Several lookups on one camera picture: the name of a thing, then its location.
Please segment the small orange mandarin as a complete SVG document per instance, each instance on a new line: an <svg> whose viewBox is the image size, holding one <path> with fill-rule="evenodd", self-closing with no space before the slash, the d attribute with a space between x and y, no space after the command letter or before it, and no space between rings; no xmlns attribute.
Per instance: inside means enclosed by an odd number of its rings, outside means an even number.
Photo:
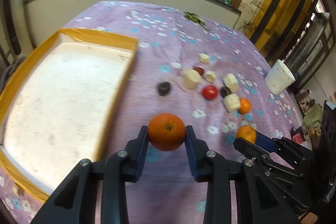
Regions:
<svg viewBox="0 0 336 224"><path fill-rule="evenodd" d="M240 98L240 108L239 108L239 113L240 114L247 114L251 110L251 103L248 99L246 98Z"/></svg>

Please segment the dark round fruit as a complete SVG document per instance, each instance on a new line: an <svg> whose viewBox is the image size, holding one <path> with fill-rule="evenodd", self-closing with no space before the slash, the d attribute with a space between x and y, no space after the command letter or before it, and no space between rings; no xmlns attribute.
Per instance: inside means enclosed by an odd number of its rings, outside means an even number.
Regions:
<svg viewBox="0 0 336 224"><path fill-rule="evenodd" d="M219 93L221 95L222 98L225 98L226 96L230 95L232 92L231 90L229 89L229 87L227 86L222 86L220 89L219 89Z"/></svg>

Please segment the red tomato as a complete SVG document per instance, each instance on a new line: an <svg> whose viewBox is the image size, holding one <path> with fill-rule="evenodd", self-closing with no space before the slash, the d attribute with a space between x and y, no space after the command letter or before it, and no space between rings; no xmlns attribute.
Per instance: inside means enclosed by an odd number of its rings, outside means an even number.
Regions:
<svg viewBox="0 0 336 224"><path fill-rule="evenodd" d="M212 101L218 96L218 89L214 85L206 85L202 89L202 96L208 100Z"/></svg>

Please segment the small beige corn chunk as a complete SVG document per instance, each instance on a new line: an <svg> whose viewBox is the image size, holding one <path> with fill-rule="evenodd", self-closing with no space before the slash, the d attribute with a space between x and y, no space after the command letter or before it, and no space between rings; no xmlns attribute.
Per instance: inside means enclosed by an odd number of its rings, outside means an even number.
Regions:
<svg viewBox="0 0 336 224"><path fill-rule="evenodd" d="M208 83L214 83L216 80L216 73L214 71L205 71L203 78L208 82Z"/></svg>

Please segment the large orange mandarin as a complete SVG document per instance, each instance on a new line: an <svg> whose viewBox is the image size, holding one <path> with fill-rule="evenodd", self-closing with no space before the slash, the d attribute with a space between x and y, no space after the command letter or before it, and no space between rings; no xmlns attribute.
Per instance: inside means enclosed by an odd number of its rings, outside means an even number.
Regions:
<svg viewBox="0 0 336 224"><path fill-rule="evenodd" d="M174 151L185 141L186 126L178 116L162 113L150 120L147 134L156 149L163 152Z"/></svg>

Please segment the large beige corn piece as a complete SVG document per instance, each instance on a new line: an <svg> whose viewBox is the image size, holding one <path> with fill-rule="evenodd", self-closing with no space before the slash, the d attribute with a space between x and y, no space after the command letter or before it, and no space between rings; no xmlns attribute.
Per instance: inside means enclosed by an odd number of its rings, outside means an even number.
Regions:
<svg viewBox="0 0 336 224"><path fill-rule="evenodd" d="M201 75L193 70L186 69L182 73L182 85L186 89L194 90L201 81Z"/></svg>

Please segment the red jujube date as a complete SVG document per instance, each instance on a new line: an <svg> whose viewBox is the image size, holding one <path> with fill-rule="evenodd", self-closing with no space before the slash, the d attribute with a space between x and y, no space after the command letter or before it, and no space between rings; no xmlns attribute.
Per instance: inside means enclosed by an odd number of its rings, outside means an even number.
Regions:
<svg viewBox="0 0 336 224"><path fill-rule="evenodd" d="M201 67L193 67L193 70L198 72L201 76L204 74L205 70Z"/></svg>

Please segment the dark purple plum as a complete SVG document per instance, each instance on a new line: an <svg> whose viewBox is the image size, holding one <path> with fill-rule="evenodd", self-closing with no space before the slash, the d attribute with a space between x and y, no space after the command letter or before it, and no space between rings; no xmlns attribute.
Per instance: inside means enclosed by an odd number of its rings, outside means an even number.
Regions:
<svg viewBox="0 0 336 224"><path fill-rule="evenodd" d="M160 96L166 96L171 91L171 84L168 81L163 81L157 85L157 92Z"/></svg>

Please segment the white dotted paper cup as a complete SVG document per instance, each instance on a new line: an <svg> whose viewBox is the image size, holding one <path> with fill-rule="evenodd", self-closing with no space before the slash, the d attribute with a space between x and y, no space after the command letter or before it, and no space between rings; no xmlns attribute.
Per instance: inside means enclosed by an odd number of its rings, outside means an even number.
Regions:
<svg viewBox="0 0 336 224"><path fill-rule="evenodd" d="M293 73L282 60L277 60L265 77L264 83L273 95L280 94L295 82Z"/></svg>

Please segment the yellow-rimmed white tray box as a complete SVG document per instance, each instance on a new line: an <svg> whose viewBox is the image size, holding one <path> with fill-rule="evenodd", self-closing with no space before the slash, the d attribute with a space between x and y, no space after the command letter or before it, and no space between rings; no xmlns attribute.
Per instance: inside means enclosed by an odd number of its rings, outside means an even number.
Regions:
<svg viewBox="0 0 336 224"><path fill-rule="evenodd" d="M1 94L1 167L45 202L82 158L102 157L138 39L62 28L19 65Z"/></svg>

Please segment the purple floral tablecloth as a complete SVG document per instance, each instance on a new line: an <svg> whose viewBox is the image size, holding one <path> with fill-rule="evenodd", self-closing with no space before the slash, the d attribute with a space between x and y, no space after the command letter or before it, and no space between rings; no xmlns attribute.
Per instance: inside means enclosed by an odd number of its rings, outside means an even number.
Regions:
<svg viewBox="0 0 336 224"><path fill-rule="evenodd" d="M289 137L290 130L298 125L297 116L287 92L273 95L265 86L270 67L264 57L240 32L212 20L206 20L206 26L209 31L169 7L112 1L95 4L68 22L69 28L113 32L139 41L135 67L106 142L108 155L121 149L141 126L161 113L178 116L211 149L234 161L244 159L233 146L243 125L270 138ZM238 96L252 105L249 113L229 113L221 97L204 99L201 91L205 80L195 90L183 87L182 73L201 66L200 53L210 57L203 69L216 73L216 87L222 86L228 73L237 78ZM171 84L166 96L157 92L163 81ZM129 220L202 223L206 188L191 177L184 147L161 152L150 146L139 182L126 187Z"/></svg>

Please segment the green dried leaves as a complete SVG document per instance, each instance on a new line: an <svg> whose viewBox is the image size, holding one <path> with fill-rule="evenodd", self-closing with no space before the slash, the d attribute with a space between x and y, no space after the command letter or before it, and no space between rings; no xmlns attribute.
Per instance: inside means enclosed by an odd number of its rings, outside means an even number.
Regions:
<svg viewBox="0 0 336 224"><path fill-rule="evenodd" d="M209 31L210 29L206 26L206 23L205 21L200 18L197 14L195 13L192 13L192 12L188 12L188 11L184 11L184 16L186 19L194 22L194 23L197 23L199 25L201 25L205 30Z"/></svg>

